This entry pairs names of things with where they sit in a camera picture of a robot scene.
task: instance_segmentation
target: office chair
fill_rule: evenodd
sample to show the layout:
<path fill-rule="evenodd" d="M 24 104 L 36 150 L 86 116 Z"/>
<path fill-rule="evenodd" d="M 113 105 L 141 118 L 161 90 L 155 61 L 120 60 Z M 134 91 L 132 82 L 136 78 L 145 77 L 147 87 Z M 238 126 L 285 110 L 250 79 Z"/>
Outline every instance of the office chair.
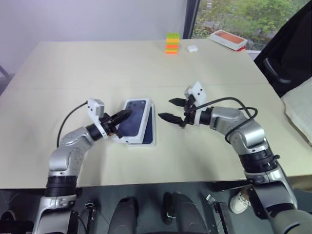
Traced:
<path fill-rule="evenodd" d="M 254 60 L 279 97 L 312 77 L 311 19 L 309 1 Z"/>

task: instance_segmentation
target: smartphone box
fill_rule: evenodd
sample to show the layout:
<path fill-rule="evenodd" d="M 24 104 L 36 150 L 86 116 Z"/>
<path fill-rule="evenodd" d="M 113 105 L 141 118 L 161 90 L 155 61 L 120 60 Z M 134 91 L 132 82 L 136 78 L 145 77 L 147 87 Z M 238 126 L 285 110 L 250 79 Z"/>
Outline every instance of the smartphone box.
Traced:
<path fill-rule="evenodd" d="M 123 137 L 119 139 L 114 135 L 113 140 L 117 143 L 141 144 L 151 109 L 151 100 L 149 98 L 128 99 L 125 102 L 124 109 L 130 109 L 132 113 L 117 126 Z"/>
<path fill-rule="evenodd" d="M 151 103 L 143 142 L 141 144 L 127 144 L 128 147 L 151 147 L 155 146 L 155 105 Z"/>
<path fill-rule="evenodd" d="M 221 45 L 229 47 L 232 50 L 240 51 L 246 48 L 248 40 L 236 36 L 232 33 L 218 30 L 210 34 L 210 40 L 213 40 Z"/>

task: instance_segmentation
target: green foliage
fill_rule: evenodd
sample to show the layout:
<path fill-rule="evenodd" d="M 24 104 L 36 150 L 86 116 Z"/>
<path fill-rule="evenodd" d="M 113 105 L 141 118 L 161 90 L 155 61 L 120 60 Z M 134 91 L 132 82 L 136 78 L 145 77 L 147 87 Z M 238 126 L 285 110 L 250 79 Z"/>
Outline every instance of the green foliage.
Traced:
<path fill-rule="evenodd" d="M 218 29 L 250 40 L 262 49 L 271 37 L 309 0 L 201 0 L 192 38 L 206 38 Z"/>

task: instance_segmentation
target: white sneaker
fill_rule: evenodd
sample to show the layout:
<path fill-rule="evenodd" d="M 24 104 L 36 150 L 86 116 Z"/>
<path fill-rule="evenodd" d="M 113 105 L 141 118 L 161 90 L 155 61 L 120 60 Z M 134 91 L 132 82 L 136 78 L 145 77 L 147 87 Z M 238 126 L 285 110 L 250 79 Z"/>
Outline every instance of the white sneaker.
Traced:
<path fill-rule="evenodd" d="M 242 193 L 239 191 L 238 194 L 232 197 L 230 201 L 230 210 L 234 214 L 240 214 L 247 210 L 247 208 L 250 206 L 250 202 L 246 200 Z"/>

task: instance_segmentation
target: white cushion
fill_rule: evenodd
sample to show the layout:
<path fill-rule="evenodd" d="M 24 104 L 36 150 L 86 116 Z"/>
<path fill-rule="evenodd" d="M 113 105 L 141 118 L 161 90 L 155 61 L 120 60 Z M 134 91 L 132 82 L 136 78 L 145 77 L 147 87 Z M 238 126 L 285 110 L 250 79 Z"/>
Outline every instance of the white cushion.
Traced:
<path fill-rule="evenodd" d="M 281 99 L 288 117 L 312 142 L 312 78 L 287 92 Z"/>

